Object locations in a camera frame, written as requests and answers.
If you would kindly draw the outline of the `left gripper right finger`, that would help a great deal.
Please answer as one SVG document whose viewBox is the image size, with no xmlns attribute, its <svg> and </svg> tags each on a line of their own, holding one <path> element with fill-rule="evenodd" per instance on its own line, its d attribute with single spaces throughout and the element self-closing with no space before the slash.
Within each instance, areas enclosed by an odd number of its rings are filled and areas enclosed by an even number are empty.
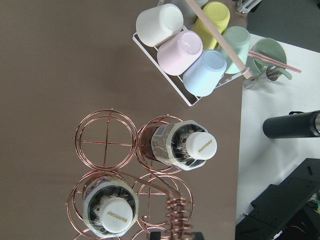
<svg viewBox="0 0 320 240">
<path fill-rule="evenodd" d="M 202 232 L 192 232 L 191 233 L 192 240 L 203 240 Z"/>
</svg>

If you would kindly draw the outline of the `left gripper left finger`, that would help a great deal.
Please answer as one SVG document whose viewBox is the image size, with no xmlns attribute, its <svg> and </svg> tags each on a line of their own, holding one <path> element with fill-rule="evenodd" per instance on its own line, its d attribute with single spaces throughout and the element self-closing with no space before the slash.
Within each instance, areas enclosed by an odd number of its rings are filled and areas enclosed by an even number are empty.
<svg viewBox="0 0 320 240">
<path fill-rule="evenodd" d="M 160 231 L 154 231 L 149 234 L 149 240 L 161 240 L 162 234 Z"/>
</svg>

